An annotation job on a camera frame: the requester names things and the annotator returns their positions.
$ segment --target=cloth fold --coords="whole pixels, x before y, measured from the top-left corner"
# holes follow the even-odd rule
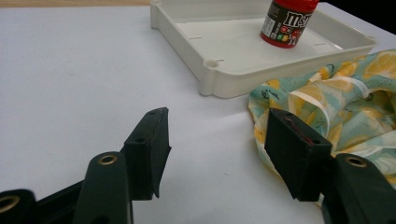
[[[372,161],[396,189],[396,49],[272,79],[249,94],[260,157],[275,171],[264,149],[270,107],[295,114],[328,139],[333,156]]]

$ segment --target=crumpled cloth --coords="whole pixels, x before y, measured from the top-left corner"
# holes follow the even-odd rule
[[[270,107],[295,114],[324,136],[332,156],[371,161],[396,189],[396,49],[272,79],[249,94],[259,155],[276,172],[264,149]]]

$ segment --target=white plastic tray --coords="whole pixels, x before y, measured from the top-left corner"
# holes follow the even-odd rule
[[[316,9],[298,44],[281,49],[260,37],[269,0],[151,0],[159,29],[200,82],[199,92],[232,98],[265,80],[301,76],[367,54],[376,40]]]

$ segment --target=tabletop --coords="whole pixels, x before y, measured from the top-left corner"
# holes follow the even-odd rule
[[[396,48],[396,35],[318,8]],[[134,223],[323,223],[260,160],[248,96],[203,96],[148,6],[0,8],[0,191],[38,200],[118,151],[148,111],[169,109],[161,197],[133,201]]]

